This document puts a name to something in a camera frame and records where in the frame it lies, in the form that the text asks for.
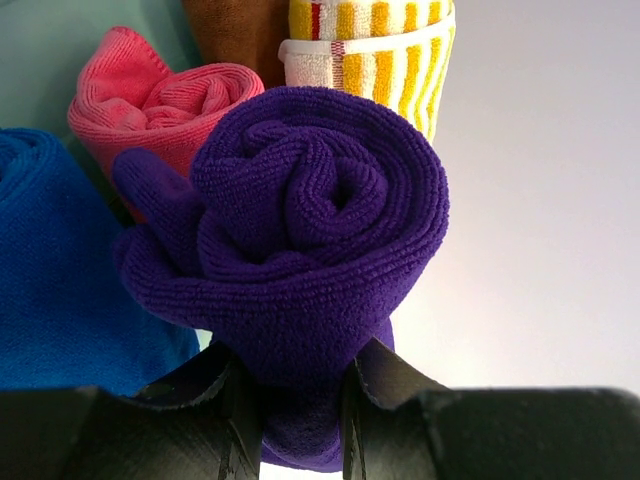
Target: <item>rolled towel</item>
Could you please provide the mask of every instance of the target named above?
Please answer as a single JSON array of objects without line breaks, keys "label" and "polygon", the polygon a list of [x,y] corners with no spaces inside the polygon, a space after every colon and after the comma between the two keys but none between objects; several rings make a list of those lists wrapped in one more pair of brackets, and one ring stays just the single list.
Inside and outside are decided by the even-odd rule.
[{"label": "rolled towel", "polygon": [[289,0],[182,0],[205,63],[255,70],[266,88],[284,85],[278,48],[289,38]]},{"label": "rolled towel", "polygon": [[211,330],[262,385],[265,461],[341,467],[342,375],[440,246],[445,173],[426,139],[369,100],[276,88],[217,125],[191,182],[144,149],[116,187],[149,219],[115,247],[149,311]]},{"label": "rolled towel", "polygon": [[455,37],[453,0],[291,0],[282,43],[289,86],[385,105],[435,137]]},{"label": "rolled towel", "polygon": [[52,135],[0,130],[0,389],[130,395],[198,351],[122,287],[122,228]]},{"label": "rolled towel", "polygon": [[80,73],[68,120],[108,177],[115,156],[131,147],[148,148],[187,175],[220,119],[263,91],[239,65],[173,73],[141,35],[115,27]]}]

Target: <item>purple towel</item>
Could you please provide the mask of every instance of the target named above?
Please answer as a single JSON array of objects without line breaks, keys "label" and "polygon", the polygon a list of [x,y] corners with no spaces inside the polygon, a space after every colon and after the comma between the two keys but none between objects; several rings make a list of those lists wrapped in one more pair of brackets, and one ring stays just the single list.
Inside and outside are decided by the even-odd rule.
[{"label": "purple towel", "polygon": [[169,322],[214,332],[260,385],[263,459],[340,470],[338,393],[442,243],[444,170],[411,125],[374,102],[277,88],[218,124],[190,180],[122,153],[121,193],[148,219],[116,263]]}]

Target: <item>blue fabric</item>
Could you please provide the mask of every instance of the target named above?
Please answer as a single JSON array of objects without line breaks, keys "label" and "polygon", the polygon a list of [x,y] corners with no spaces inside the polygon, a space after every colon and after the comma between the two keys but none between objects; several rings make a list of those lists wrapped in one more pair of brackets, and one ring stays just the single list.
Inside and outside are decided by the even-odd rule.
[{"label": "blue fabric", "polygon": [[193,330],[144,312],[121,286],[121,231],[54,136],[0,130],[0,389],[130,395],[197,353]]}]

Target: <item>teal surface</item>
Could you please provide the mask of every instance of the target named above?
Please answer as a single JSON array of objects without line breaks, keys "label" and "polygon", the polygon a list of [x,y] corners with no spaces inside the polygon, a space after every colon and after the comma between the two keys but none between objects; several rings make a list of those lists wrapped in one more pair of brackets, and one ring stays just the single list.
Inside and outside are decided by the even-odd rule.
[{"label": "teal surface", "polygon": [[115,194],[66,113],[78,73],[116,25],[144,35],[175,71],[200,64],[180,0],[0,0],[0,128],[55,134],[112,207]]}]

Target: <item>yellow and white striped towel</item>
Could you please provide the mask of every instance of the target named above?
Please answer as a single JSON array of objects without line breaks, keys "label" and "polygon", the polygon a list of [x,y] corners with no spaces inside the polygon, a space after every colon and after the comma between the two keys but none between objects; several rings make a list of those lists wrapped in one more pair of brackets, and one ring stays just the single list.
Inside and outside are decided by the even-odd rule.
[{"label": "yellow and white striped towel", "polygon": [[289,86],[381,103],[431,142],[455,37],[453,0],[290,0]]}]

